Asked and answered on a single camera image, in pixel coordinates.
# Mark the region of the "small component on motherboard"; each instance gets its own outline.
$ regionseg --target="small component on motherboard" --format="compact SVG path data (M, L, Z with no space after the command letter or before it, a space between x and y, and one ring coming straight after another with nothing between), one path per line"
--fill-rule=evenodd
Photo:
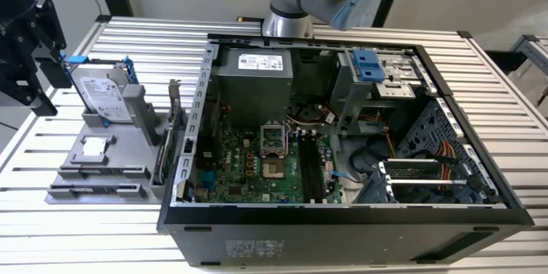
M325 162L325 171L333 171L333 163L330 162L330 160Z
M259 126L259 154L262 157L274 154L285 156L285 128L275 122Z
M262 159L262 177L282 179L283 178L283 161L278 158Z
M199 187L205 189L214 189L214 172L209 170L201 170L198 174Z
M229 195L241 195L241 186L230 186L227 188Z
M209 190L203 189L203 188L199 188L199 189L195 190L194 196L197 198L197 201L206 201L207 192L209 192Z

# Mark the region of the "blue plastic tab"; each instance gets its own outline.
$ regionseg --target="blue plastic tab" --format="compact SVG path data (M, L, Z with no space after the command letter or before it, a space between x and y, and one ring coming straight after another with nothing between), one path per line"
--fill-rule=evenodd
M138 85L138 79L137 79L137 75L134 73L133 61L129 59L129 56L125 56L122 62L125 64L126 68L127 68L129 82L131 84Z
M67 64L85 64L89 61L87 56L70 56L65 60Z
M351 51L351 63L361 81L383 81L383 70L378 63L377 54L371 49L354 49Z

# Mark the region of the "motherboard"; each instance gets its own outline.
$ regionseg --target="motherboard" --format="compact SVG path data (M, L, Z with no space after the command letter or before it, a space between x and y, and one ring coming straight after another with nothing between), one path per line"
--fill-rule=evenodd
M215 169L199 170L194 194L198 202L341 202L338 180L329 173L334 170L334 163L326 135L301 136L283 130L275 132L266 125L261 130L226 128L221 136ZM302 155L298 139L311 143L310 155ZM266 149L285 149L265 152L263 146ZM306 176L302 179L303 169L310 169L314 173L314 184L307 183ZM318 190L318 198L313 200L305 198L311 185Z

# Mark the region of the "aluminum workbench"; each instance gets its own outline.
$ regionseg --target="aluminum workbench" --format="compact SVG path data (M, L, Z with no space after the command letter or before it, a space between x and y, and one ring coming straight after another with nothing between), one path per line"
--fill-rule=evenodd
M187 107L207 33L258 35L259 25L113 17L94 23L75 54L111 60L129 55L146 101L166 110L166 85L175 79ZM314 36L423 45L535 226L450 266L189 268L170 237L155 233L158 205L45 204L45 189L82 126L74 90L49 90L58 115L30 115L0 155L0 265L5 265L0 273L548 272L548 123L473 39L455 32L369 28L339 32L326 26L315 26Z

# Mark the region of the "white label sticker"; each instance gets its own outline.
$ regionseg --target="white label sticker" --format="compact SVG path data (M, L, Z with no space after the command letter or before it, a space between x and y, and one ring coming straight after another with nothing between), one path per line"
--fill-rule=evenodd
M334 120L334 114L331 112L329 112L329 115L326 115L325 117L325 122L331 124Z
M241 54L238 69L282 71L283 62L281 56Z
M285 240L226 240L226 254L231 258L279 257Z
M85 94L97 114L109 121L130 121L117 84L107 78L81 77Z

